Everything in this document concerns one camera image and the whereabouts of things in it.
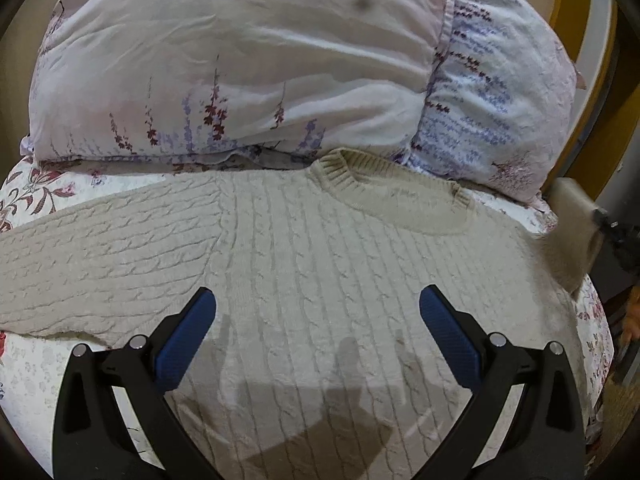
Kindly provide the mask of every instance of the silver screw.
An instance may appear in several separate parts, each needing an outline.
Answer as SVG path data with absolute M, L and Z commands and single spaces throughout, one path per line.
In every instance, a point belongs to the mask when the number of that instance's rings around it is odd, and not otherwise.
M 505 338 L 505 336 L 500 332 L 492 333 L 489 336 L 489 341 L 491 341 L 492 345 L 497 346 L 498 348 L 501 348 L 507 344 L 507 338 Z
M 84 343 L 80 343 L 79 345 L 74 346 L 74 349 L 71 353 L 75 357 L 82 357 L 87 351 L 87 346 Z
M 558 341 L 551 342 L 549 350 L 556 355 L 562 355 L 564 353 L 564 347 Z
M 129 346 L 136 350 L 140 350 L 144 345 L 146 345 L 145 335 L 135 335 L 129 341 Z

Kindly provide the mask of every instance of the mattress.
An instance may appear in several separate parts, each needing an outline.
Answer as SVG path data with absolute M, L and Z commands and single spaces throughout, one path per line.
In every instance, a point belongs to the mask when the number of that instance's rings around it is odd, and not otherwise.
M 236 158 L 222 168 L 216 167 L 217 170 L 251 168 L 251 163 Z M 210 169 L 201 164 L 150 166 L 87 161 L 40 166 L 31 157 L 25 157 L 0 188 L 0 236 L 2 232 L 94 198 L 154 184 L 186 171 Z M 542 200 L 522 206 L 484 190 L 473 189 L 471 193 L 480 202 L 521 222 L 531 232 L 544 232 L 555 223 L 553 213 Z M 578 293 L 575 308 L 588 379 L 588 400 L 593 406 L 609 370 L 613 344 L 602 304 L 588 277 Z M 10 333 L 0 335 L 0 406 L 27 448 L 49 472 L 58 389 L 70 350 L 81 341 L 93 349 L 103 348 L 79 335 L 46 340 Z M 126 396 L 120 394 L 119 398 L 139 452 L 153 462 L 153 453 Z

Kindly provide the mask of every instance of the cable knit pattern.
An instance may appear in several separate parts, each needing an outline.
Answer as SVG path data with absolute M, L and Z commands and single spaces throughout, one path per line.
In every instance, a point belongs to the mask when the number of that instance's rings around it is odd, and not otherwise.
M 117 345 L 208 286 L 216 322 L 169 402 L 226 478 L 402 479 L 468 399 L 418 312 L 430 283 L 514 344 L 560 340 L 588 408 L 574 304 L 542 254 L 456 184 L 342 150 L 305 171 L 187 174 L 7 232 L 0 316 Z

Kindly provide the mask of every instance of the white pillow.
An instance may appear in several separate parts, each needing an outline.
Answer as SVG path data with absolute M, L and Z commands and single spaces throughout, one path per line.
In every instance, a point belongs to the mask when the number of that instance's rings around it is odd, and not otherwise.
M 404 162 L 529 202 L 570 135 L 574 65 L 525 0 L 456 0 L 452 29 Z
M 61 0 L 28 144 L 36 160 L 391 156 L 416 132 L 447 3 Z

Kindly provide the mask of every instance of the blue gripper pad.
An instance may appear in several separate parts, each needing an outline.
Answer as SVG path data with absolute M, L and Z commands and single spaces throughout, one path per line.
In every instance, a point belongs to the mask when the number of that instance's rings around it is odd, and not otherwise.
M 473 393 L 481 385 L 481 357 L 457 322 L 455 309 L 434 285 L 420 294 L 420 316 L 435 339 L 456 381 Z
M 156 356 L 156 387 L 161 393 L 178 387 L 215 317 L 216 297 L 205 290 Z

